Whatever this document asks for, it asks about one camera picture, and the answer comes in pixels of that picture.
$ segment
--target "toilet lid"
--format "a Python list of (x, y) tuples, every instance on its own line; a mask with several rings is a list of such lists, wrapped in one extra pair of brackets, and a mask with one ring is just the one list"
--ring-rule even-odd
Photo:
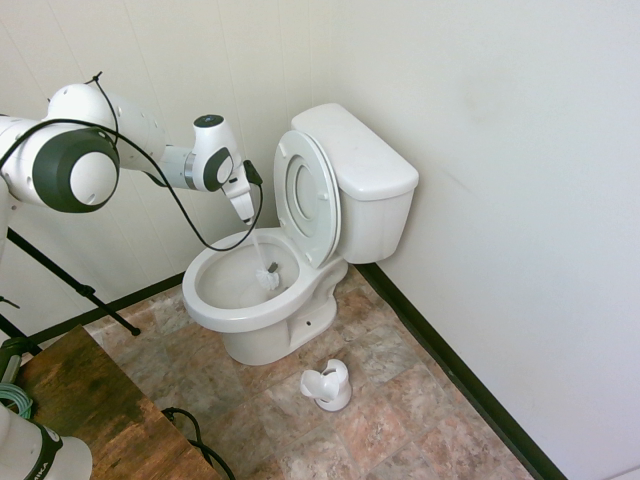
[(292, 130), (280, 139), (273, 176), (280, 226), (318, 268), (340, 238), (340, 195), (331, 164), (310, 136)]

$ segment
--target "tile floor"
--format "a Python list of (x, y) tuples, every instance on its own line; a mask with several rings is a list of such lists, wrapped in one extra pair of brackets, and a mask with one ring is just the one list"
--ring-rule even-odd
[[(355, 268), (335, 295), (326, 332), (262, 367), (235, 362), (219, 334), (193, 323), (179, 287), (121, 312), (139, 337), (109, 318), (86, 328), (158, 407), (193, 413), (239, 479), (531, 480)], [(345, 362), (353, 386), (337, 413), (298, 385), (329, 358)]]

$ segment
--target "wooden table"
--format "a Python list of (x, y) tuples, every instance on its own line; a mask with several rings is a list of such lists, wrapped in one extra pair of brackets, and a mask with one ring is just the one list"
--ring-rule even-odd
[(34, 420), (84, 440), (92, 480), (220, 480), (91, 336), (76, 327), (20, 370)]

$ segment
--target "black baseboard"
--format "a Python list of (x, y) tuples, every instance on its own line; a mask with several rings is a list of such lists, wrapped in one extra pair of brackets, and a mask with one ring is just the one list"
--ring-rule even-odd
[[(114, 300), (107, 305), (117, 312), (118, 310), (130, 307), (131, 305), (141, 302), (142, 300), (152, 297), (153, 295), (164, 292), (171, 287), (179, 285), (180, 283), (182, 283), (183, 276), (184, 272), (179, 273), (177, 275), (174, 275), (173, 277), (167, 278), (166, 280), (162, 280), (158, 283), (145, 287), (142, 290), (138, 290), (137, 292), (133, 292), (122, 298), (119, 298), (118, 300)], [(99, 320), (106, 315), (107, 313), (105, 313), (103, 310), (95, 308), (86, 313), (80, 314), (77, 317), (73, 317), (69, 320), (59, 323), (58, 325), (49, 327), (46, 330), (42, 330), (41, 332), (31, 335), (29, 338), (36, 344), (46, 342), (47, 340), (51, 340), (52, 338), (67, 333), (76, 325), (88, 325), (89, 323), (95, 322), (96, 320)]]
[(531, 475), (540, 480), (567, 480), (380, 267), (375, 263), (356, 267)]

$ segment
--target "toilet tank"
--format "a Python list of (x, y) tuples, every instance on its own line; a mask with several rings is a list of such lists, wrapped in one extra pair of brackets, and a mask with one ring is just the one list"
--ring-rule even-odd
[(341, 206), (338, 254), (356, 264), (391, 256), (418, 185), (417, 170), (338, 104), (302, 112), (291, 127), (312, 137), (333, 167)]

